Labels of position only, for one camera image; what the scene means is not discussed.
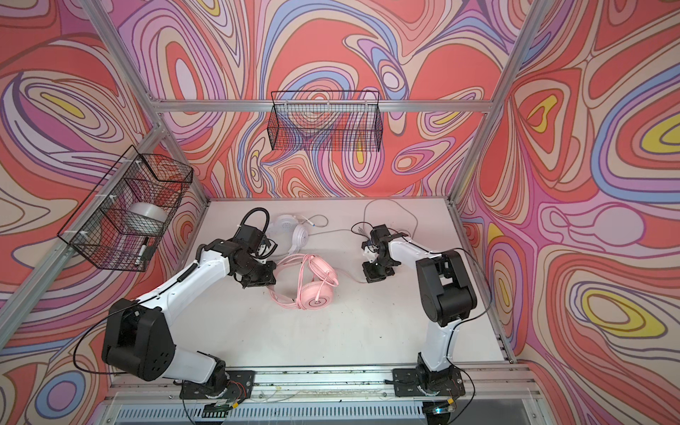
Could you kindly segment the pink cat-ear headphones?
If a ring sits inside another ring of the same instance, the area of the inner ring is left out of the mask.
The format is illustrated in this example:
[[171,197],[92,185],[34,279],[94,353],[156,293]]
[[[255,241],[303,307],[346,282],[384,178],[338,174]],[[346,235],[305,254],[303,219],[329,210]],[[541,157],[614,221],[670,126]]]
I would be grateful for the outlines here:
[[292,310],[320,310],[329,306],[334,299],[334,290],[339,285],[336,269],[321,256],[296,253],[279,261],[276,272],[293,266],[299,266],[295,297],[279,294],[270,285],[267,290],[272,301]]

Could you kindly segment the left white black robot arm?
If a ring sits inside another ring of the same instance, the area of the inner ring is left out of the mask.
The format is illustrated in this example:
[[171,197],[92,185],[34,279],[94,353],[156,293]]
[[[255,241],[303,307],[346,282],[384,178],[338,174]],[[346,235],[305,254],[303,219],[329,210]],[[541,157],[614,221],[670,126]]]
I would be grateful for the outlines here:
[[222,388],[223,361],[179,347],[171,325],[198,296],[229,276],[243,288],[276,283],[276,264],[267,258],[274,244],[265,232],[242,224],[230,239],[201,244],[191,264],[139,299],[120,299],[106,318],[102,360],[146,382],[158,378]]

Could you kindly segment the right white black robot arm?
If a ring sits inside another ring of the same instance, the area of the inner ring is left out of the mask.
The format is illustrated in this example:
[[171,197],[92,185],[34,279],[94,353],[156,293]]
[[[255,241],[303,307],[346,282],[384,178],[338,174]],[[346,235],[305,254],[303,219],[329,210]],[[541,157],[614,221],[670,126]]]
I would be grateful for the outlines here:
[[477,307],[476,292],[462,254],[455,249],[432,251],[385,225],[370,230],[362,249],[367,259],[362,270],[368,283],[394,276],[400,266],[414,270],[421,307],[430,320],[425,347],[419,352],[414,368],[416,378],[395,383],[433,391],[438,385],[453,381],[455,372],[450,361],[453,343],[459,327]]

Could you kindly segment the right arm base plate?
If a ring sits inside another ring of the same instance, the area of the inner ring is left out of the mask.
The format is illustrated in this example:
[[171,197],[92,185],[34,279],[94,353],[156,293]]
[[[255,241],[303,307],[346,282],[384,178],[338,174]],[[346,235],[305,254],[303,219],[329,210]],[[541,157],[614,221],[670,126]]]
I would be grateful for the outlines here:
[[393,386],[398,398],[446,397],[456,400],[467,391],[460,370],[448,368],[430,372],[427,368],[395,368],[386,384]]

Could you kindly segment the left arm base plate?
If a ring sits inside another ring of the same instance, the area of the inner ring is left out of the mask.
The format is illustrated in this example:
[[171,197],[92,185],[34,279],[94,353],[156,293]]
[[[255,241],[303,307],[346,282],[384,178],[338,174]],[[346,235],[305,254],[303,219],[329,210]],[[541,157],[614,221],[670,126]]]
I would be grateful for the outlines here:
[[181,400],[227,400],[242,402],[251,398],[256,372],[254,370],[230,370],[217,373],[205,384],[183,382]]

